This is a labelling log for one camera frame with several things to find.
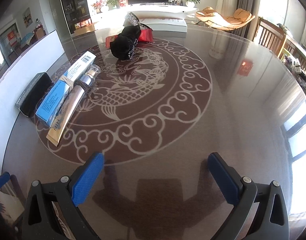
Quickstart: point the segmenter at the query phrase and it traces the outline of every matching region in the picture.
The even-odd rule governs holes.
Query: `orange lounge chair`
[[[255,16],[241,8],[237,9],[233,16],[223,17],[212,7],[206,7],[196,12],[196,17],[211,28],[222,31],[232,31],[247,25]]]

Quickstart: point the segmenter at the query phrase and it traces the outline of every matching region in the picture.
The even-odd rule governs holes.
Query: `round table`
[[[56,81],[86,50],[102,70],[58,147],[36,118],[17,118],[3,171],[24,195],[34,179],[57,181],[99,151],[106,167],[79,208],[101,239],[210,239],[232,209],[205,169],[218,152],[241,176],[280,182],[296,239],[306,227],[306,97],[281,61],[199,26],[153,32],[119,61],[105,48],[112,34],[64,42],[48,71]]]

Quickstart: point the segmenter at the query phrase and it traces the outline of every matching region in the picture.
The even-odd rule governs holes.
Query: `metal screw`
[[[246,182],[246,183],[251,183],[252,180],[251,180],[250,177],[245,176],[245,177],[243,177],[243,181]]]
[[[33,182],[32,182],[32,186],[33,187],[36,187],[38,185],[38,180],[34,180]]]
[[[63,176],[61,178],[61,182],[65,183],[65,182],[68,182],[69,181],[69,177],[68,176]]]
[[[280,186],[280,183],[279,183],[277,180],[274,180],[274,181],[273,181],[273,185],[274,185],[275,187],[279,187],[279,186]]]

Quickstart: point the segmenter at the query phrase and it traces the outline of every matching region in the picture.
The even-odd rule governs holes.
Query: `white flower pot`
[[[109,7],[107,5],[104,5],[101,7],[101,12],[107,12],[109,10]]]
[[[195,3],[192,2],[192,1],[186,1],[185,4],[186,4],[187,7],[192,7],[193,8],[195,6]]]

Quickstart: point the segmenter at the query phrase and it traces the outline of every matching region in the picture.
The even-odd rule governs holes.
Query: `blue textured pad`
[[[8,172],[4,172],[1,176],[0,176],[0,188],[7,183],[10,180],[10,174]]]
[[[219,186],[226,202],[236,206],[240,201],[238,186],[214,154],[209,155],[207,167]]]
[[[76,207],[86,200],[103,167],[104,155],[98,153],[72,187],[72,201]]]

